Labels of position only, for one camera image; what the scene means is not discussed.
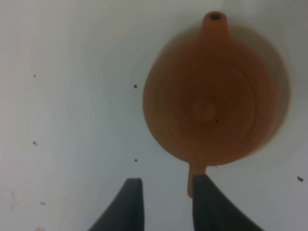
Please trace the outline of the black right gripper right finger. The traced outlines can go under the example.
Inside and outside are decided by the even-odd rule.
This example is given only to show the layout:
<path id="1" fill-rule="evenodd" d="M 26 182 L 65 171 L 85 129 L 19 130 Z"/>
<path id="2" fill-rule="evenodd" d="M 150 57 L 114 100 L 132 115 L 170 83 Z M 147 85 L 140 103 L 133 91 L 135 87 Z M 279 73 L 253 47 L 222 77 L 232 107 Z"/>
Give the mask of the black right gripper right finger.
<path id="1" fill-rule="evenodd" d="M 192 218 L 195 231 L 260 231 L 207 175 L 192 180 Z"/>

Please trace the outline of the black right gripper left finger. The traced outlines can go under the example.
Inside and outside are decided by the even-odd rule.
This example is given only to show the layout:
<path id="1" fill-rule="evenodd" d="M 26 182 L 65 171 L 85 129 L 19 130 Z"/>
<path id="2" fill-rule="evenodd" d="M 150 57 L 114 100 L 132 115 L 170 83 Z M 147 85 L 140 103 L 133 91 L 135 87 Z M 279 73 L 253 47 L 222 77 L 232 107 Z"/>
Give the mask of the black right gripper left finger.
<path id="1" fill-rule="evenodd" d="M 89 230 L 143 231 L 144 225 L 142 180 L 140 178 L 129 178 Z"/>

